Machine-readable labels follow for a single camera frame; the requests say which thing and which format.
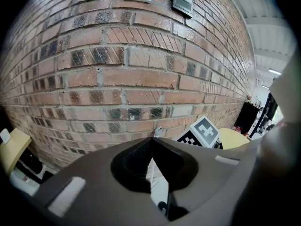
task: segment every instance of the ceiling light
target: ceiling light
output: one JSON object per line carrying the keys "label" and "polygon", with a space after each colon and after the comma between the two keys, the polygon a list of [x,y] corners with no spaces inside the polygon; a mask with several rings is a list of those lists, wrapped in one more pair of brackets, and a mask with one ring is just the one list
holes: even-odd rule
{"label": "ceiling light", "polygon": [[269,69],[269,71],[270,71],[270,72],[272,72],[272,73],[275,73],[275,74],[281,75],[281,73],[280,73],[280,72],[278,72],[278,71],[276,71],[276,70]]}

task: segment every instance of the yellow object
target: yellow object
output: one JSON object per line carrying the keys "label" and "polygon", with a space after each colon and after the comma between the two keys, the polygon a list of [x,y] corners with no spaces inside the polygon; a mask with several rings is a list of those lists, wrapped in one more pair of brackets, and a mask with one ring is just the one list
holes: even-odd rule
{"label": "yellow object", "polygon": [[10,176],[17,161],[28,147],[32,139],[29,135],[15,128],[11,133],[11,139],[0,145],[0,162],[5,173]]}
{"label": "yellow object", "polygon": [[219,132],[220,132],[220,140],[222,142],[222,146],[224,150],[237,148],[243,144],[250,142],[248,138],[246,138],[239,132],[228,128],[220,128]]}

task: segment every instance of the black display screen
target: black display screen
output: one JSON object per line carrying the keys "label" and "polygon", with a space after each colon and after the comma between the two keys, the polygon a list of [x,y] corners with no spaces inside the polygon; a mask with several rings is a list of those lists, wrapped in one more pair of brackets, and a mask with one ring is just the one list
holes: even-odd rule
{"label": "black display screen", "polygon": [[176,4],[190,11],[190,3],[186,2],[185,0],[176,0]]}

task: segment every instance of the white ceiling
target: white ceiling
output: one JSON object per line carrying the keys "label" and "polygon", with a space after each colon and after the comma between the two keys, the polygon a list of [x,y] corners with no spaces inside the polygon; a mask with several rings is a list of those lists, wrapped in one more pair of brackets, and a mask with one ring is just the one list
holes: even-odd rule
{"label": "white ceiling", "polygon": [[274,0],[232,0],[245,19],[253,44],[257,84],[269,86],[287,65],[296,39]]}

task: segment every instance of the brick wall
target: brick wall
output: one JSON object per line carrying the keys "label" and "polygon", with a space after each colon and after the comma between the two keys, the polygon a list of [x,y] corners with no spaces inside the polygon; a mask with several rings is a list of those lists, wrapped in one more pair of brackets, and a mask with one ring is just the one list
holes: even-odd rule
{"label": "brick wall", "polygon": [[64,167],[83,154],[183,132],[202,115],[231,127],[254,83],[247,29],[230,0],[31,0],[8,32],[0,99],[31,149]]}

